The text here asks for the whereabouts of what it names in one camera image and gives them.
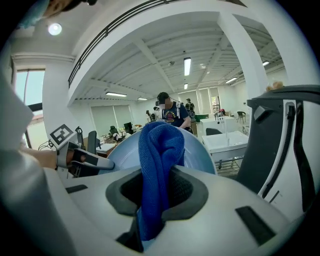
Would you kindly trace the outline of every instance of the blue towel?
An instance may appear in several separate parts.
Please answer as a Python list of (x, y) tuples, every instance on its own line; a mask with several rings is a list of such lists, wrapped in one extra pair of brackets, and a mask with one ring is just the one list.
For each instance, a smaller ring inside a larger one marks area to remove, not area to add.
[(162, 121), (147, 124), (139, 138), (143, 176), (141, 208), (138, 211), (140, 238), (148, 241), (162, 229), (162, 212), (169, 208), (167, 186), (172, 166), (184, 166), (185, 139), (176, 127)]

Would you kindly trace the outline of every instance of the backpack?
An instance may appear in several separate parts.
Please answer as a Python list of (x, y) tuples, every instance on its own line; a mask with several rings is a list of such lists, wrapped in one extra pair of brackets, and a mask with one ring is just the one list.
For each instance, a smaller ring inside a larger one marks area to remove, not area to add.
[(156, 120), (156, 115), (154, 113), (151, 114), (151, 121), (155, 121)]

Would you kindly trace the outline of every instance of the black cap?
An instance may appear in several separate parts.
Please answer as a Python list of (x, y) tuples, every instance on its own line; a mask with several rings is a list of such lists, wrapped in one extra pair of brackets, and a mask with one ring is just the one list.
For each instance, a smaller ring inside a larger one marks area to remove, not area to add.
[(169, 98), (169, 94), (166, 92), (160, 92), (157, 98), (159, 104), (165, 104), (165, 100)]
[(69, 3), (62, 12), (68, 12), (76, 8), (80, 3), (87, 3), (90, 6), (94, 6), (98, 0), (73, 0)]

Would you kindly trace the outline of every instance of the window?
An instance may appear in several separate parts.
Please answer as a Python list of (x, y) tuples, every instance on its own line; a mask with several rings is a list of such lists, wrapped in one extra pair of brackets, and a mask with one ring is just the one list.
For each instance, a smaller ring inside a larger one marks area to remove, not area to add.
[(212, 97), (212, 107), (213, 107), (213, 113), (218, 112), (220, 110), (219, 96)]
[(33, 112), (32, 122), (27, 127), (22, 141), (28, 148), (37, 150), (48, 140), (42, 110), (42, 88), (45, 70), (20, 70), (16, 74), (14, 90), (20, 100)]
[(209, 90), (208, 89), (200, 89), (200, 104), (202, 106), (202, 113), (201, 114), (211, 114), (211, 104), (209, 98)]
[(109, 134), (111, 126), (114, 126), (120, 132), (125, 124), (133, 124), (128, 105), (93, 106), (91, 112), (99, 137)]
[(196, 114), (200, 114), (198, 96), (195, 90), (179, 93), (178, 97), (179, 101), (183, 102), (184, 104), (186, 104), (185, 102), (187, 102), (187, 99), (190, 99), (194, 104), (194, 112)]
[(42, 88), (45, 71), (20, 70), (16, 74), (15, 93), (36, 115), (42, 111)]

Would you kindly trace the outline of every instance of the black railing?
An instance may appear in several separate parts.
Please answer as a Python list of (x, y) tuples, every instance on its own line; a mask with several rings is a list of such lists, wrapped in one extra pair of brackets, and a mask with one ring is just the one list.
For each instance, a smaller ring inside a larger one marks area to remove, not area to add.
[(92, 52), (92, 50), (103, 40), (105, 39), (113, 30), (119, 27), (122, 23), (126, 22), (127, 20), (131, 19), (132, 17), (149, 10), (151, 8), (169, 4), (171, 2), (180, 1), (180, 0), (149, 0), (144, 3), (137, 5), (136, 7), (126, 11), (124, 14), (120, 15), (118, 18), (113, 20), (109, 25), (107, 25), (87, 46), (84, 52), (81, 54), (79, 60), (76, 62), (70, 76), (68, 79), (69, 88), (74, 80), (77, 72), (81, 68), (81, 65), (84, 63), (88, 55)]

